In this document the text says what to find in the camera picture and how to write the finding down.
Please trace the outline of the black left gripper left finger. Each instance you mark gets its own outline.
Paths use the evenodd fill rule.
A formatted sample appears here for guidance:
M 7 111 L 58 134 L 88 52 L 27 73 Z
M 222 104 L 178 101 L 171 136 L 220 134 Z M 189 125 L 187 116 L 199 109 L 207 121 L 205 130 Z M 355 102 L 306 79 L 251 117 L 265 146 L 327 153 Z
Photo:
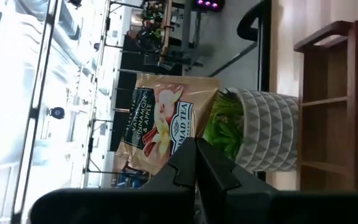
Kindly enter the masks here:
M 195 202 L 196 143 L 186 138 L 143 186 L 59 189 L 40 197 L 30 224 L 189 224 Z

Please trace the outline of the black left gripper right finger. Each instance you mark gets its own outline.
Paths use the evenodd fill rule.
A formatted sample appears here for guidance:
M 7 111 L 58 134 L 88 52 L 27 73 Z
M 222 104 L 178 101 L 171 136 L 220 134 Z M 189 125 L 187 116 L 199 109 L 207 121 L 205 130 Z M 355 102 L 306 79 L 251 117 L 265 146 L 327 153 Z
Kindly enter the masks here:
M 204 139 L 196 145 L 207 224 L 358 224 L 358 192 L 278 190 Z

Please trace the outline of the succulent in patterned white pot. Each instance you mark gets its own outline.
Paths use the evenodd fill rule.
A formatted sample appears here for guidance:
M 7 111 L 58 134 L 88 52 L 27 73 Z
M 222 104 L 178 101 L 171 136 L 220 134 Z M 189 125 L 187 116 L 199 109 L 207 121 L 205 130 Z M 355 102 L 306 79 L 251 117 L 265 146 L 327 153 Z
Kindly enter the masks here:
M 298 98 L 229 88 L 214 101 L 204 138 L 251 172 L 296 169 Z

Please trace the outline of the long ceiling light bar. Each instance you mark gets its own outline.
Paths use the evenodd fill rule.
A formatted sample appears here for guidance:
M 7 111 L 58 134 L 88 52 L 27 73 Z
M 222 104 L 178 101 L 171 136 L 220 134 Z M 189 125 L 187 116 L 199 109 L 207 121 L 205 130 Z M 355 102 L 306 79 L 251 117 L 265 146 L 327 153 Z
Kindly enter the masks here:
M 52 45 L 55 24 L 60 15 L 62 0 L 48 0 L 44 28 L 40 42 L 39 60 L 30 99 L 29 114 L 26 121 L 22 157 L 16 182 L 15 196 L 12 204 L 11 224 L 21 224 L 29 184 L 32 156 L 35 146 L 37 126 L 39 123 L 40 106 L 45 86 L 45 74 Z

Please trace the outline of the device with purple lights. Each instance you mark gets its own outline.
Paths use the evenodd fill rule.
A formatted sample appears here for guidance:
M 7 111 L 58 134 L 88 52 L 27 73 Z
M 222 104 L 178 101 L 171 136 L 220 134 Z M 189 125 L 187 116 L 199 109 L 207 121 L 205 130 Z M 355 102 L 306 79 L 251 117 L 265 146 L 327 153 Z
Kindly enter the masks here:
M 195 8 L 202 11 L 221 12 L 226 0 L 192 0 Z

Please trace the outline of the black aluminium table frame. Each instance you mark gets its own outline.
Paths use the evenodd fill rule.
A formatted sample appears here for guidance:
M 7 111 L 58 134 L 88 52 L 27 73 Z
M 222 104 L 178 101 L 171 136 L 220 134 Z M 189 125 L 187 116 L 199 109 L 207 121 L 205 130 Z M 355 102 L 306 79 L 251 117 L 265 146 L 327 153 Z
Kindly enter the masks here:
M 270 89 L 270 46 L 272 26 L 272 0 L 261 0 L 262 11 L 258 28 L 258 90 Z

